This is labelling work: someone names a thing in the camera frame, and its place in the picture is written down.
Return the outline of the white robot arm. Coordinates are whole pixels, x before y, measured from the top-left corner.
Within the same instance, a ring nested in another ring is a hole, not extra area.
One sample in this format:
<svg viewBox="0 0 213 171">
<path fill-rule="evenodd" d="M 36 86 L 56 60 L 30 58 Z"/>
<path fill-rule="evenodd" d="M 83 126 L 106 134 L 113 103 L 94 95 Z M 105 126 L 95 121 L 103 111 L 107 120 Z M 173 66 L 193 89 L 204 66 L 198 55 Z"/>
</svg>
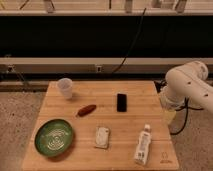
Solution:
<svg viewBox="0 0 213 171">
<path fill-rule="evenodd" d="M 159 98 L 167 124 L 172 122 L 175 110 L 186 98 L 213 114 L 213 86 L 206 83 L 208 73 L 207 66 L 201 61 L 173 67 L 166 73 L 166 86 L 161 89 Z"/>
</svg>

